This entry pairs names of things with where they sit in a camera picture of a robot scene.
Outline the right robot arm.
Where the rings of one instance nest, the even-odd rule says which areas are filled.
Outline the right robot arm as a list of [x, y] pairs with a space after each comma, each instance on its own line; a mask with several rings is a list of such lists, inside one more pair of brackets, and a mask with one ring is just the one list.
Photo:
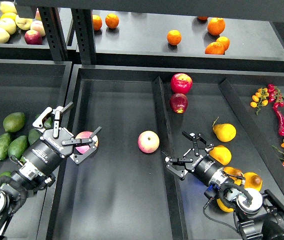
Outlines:
[[194, 175], [207, 186], [208, 203], [220, 200], [232, 209], [235, 230], [243, 240], [284, 240], [284, 205], [270, 190], [260, 193], [245, 187], [248, 178], [227, 173], [224, 166], [210, 156], [213, 143], [201, 133], [182, 132], [192, 142], [192, 147], [182, 157], [166, 156], [166, 168], [172, 174], [185, 179]]

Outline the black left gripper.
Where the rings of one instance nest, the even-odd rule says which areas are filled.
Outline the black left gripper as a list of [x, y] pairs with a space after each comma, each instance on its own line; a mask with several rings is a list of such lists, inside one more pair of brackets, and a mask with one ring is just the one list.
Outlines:
[[[75, 137], [66, 128], [61, 127], [63, 115], [73, 106], [72, 101], [66, 106], [49, 106], [33, 122], [33, 127], [43, 135], [23, 153], [26, 162], [21, 167], [21, 173], [27, 179], [48, 177], [67, 157], [79, 165], [97, 151], [97, 134], [102, 129], [100, 126], [94, 131], [82, 131]], [[53, 119], [53, 124], [52, 129], [46, 130], [44, 125], [48, 118]]]

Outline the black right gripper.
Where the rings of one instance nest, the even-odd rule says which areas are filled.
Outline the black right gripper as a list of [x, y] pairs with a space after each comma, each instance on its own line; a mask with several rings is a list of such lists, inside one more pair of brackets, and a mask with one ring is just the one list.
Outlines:
[[193, 144], [193, 151], [186, 154], [186, 157], [171, 157], [163, 150], [166, 169], [184, 180], [187, 173], [193, 174], [204, 185], [220, 186], [226, 181], [222, 173], [224, 166], [208, 154], [213, 149], [213, 143], [206, 140], [202, 133], [182, 131], [182, 135]]

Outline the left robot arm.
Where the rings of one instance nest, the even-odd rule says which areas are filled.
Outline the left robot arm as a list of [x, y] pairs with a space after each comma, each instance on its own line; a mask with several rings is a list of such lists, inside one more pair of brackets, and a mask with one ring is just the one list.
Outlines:
[[25, 204], [27, 198], [37, 191], [45, 190], [55, 182], [54, 170], [62, 161], [70, 158], [80, 164], [97, 150], [97, 127], [89, 137], [75, 138], [61, 126], [63, 114], [73, 103], [46, 108], [33, 122], [33, 127], [41, 133], [21, 158], [14, 155], [11, 161], [20, 166], [11, 176], [0, 177], [0, 240], [6, 239], [5, 231], [13, 215]]

